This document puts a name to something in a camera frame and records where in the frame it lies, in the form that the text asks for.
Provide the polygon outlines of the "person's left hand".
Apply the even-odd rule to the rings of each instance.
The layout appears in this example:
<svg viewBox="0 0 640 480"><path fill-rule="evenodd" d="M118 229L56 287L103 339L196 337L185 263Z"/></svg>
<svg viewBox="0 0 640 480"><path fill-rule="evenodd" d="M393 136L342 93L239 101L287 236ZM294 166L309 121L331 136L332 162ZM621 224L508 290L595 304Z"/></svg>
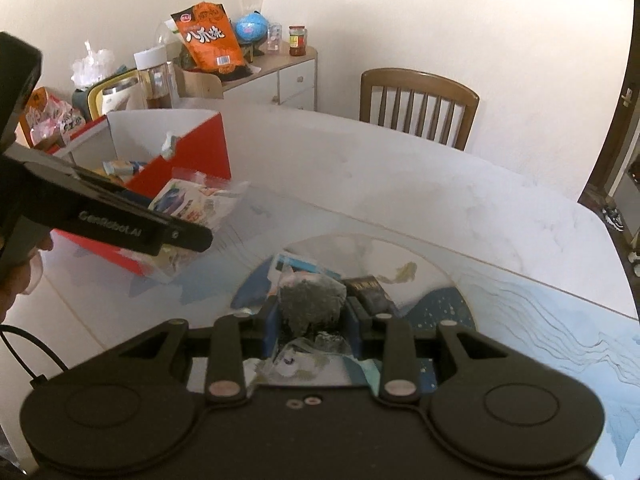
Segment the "person's left hand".
<svg viewBox="0 0 640 480"><path fill-rule="evenodd" d="M42 275L42 252L50 252L53 240L48 235L38 246L29 253L29 260L14 266L5 278L1 280L0 310L1 321L13 307L18 295L27 295L39 282Z"/></svg>

